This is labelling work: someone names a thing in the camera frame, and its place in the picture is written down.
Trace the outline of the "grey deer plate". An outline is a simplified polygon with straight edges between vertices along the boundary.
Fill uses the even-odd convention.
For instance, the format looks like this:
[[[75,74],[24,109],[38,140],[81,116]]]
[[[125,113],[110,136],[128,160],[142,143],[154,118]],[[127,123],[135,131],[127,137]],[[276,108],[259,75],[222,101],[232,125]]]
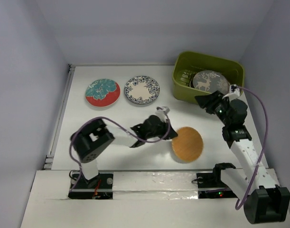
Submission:
[[[207,93],[220,91],[225,95],[229,92],[230,84],[221,73],[212,70],[203,70],[194,75],[190,86]]]

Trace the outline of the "blue white floral plate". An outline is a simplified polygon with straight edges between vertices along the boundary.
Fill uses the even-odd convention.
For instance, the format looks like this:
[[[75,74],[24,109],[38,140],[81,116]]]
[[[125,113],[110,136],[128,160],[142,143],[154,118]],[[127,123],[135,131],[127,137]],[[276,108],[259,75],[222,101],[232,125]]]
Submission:
[[[150,76],[135,76],[126,82],[124,94],[134,104],[147,105],[158,98],[160,86]]]

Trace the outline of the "orange woven round plate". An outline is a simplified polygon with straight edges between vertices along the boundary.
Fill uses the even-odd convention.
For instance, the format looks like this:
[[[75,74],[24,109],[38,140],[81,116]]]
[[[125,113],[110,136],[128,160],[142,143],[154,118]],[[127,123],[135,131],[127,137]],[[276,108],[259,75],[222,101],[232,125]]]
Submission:
[[[176,157],[190,163],[197,160],[203,150],[204,142],[200,133],[192,127],[182,127],[177,130],[178,136],[172,139],[172,150]]]

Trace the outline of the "red teal floral plate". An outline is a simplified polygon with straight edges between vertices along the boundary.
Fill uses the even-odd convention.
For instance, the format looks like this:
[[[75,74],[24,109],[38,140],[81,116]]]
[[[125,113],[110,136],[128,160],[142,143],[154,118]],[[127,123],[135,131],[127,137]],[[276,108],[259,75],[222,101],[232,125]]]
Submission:
[[[98,108],[114,104],[120,97],[121,89],[117,82],[111,79],[93,81],[85,91],[86,101]]]

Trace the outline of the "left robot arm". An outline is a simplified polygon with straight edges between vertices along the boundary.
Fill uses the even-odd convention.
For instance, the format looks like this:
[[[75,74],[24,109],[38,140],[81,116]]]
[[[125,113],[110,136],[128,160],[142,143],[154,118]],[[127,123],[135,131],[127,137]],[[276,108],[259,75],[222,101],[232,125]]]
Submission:
[[[71,135],[69,156],[78,164],[79,176],[71,187],[83,183],[87,188],[95,187],[99,171],[86,171],[83,164],[93,162],[111,144],[138,148],[146,143],[172,140],[178,133],[172,128],[168,116],[164,119],[150,115],[144,122],[129,129],[107,117],[96,117],[86,122]]]

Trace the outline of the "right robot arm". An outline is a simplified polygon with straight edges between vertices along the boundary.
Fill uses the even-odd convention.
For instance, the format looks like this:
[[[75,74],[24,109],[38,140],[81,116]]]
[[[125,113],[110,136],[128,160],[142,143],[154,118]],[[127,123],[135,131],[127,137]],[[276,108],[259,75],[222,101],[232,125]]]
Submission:
[[[231,163],[219,163],[213,169],[212,183],[216,186],[225,184],[237,196],[235,209],[243,209],[251,224],[284,222],[290,192],[277,184],[261,162],[262,154],[256,152],[251,135],[244,125],[248,106],[238,96],[238,90],[226,95],[216,91],[209,95],[195,96],[202,109],[215,114],[223,123],[223,139],[245,174],[240,175]]]

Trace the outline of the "green plastic bin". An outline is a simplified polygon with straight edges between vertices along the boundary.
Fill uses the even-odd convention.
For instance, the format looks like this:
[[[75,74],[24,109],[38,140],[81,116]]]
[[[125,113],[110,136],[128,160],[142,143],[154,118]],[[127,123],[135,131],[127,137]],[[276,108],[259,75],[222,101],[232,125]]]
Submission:
[[[172,73],[173,96],[189,103],[197,103],[196,95],[208,95],[190,86],[194,76],[204,70],[212,70],[225,76],[230,84],[244,86],[244,68],[238,62],[193,51],[184,51],[176,59]]]

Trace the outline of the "white foil covered bar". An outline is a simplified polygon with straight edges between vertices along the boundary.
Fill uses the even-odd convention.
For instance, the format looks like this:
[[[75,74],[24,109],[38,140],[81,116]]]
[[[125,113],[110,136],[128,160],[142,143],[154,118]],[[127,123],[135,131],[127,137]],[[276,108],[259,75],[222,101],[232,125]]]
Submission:
[[[114,200],[196,200],[193,171],[125,171],[113,174]]]

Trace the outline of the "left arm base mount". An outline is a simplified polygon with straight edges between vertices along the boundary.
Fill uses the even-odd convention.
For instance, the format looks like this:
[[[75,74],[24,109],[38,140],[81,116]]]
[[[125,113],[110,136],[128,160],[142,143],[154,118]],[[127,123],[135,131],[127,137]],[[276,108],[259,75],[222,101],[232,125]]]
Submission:
[[[79,171],[69,172],[71,179],[68,198],[73,200],[112,200],[113,173],[99,173],[93,180],[86,181],[82,176],[77,178]]]

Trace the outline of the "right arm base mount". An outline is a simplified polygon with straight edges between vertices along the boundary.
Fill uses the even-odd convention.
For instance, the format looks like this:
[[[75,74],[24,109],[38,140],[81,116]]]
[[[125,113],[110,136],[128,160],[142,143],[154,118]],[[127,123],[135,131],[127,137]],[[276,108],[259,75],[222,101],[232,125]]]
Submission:
[[[199,172],[192,183],[198,187],[199,199],[237,198],[233,191],[222,182],[217,182],[211,172]]]

